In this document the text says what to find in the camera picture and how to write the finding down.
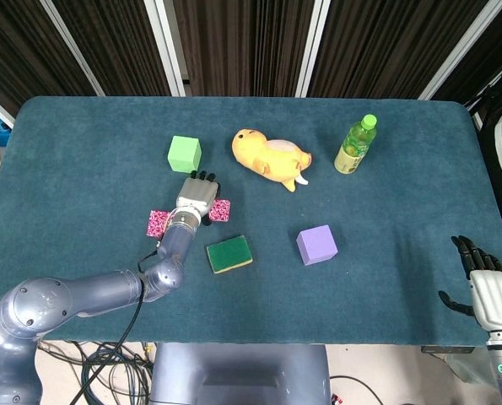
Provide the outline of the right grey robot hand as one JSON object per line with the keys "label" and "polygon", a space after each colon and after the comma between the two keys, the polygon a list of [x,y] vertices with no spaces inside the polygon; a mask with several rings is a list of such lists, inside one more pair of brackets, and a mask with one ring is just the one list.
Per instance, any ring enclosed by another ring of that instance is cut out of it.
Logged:
{"label": "right grey robot hand", "polygon": [[472,302],[462,304],[444,290],[438,292],[449,310],[474,318],[490,334],[502,333],[502,263],[464,235],[452,236],[451,241],[460,256]]}

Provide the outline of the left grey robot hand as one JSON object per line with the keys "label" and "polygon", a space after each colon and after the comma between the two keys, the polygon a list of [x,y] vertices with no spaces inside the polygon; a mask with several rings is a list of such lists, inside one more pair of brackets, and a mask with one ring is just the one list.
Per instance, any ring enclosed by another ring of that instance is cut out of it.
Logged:
{"label": "left grey robot hand", "polygon": [[221,185],[216,181],[215,173],[194,170],[185,179],[175,200],[175,207],[193,213],[200,217],[201,224],[209,226],[212,224],[209,213],[220,193]]}

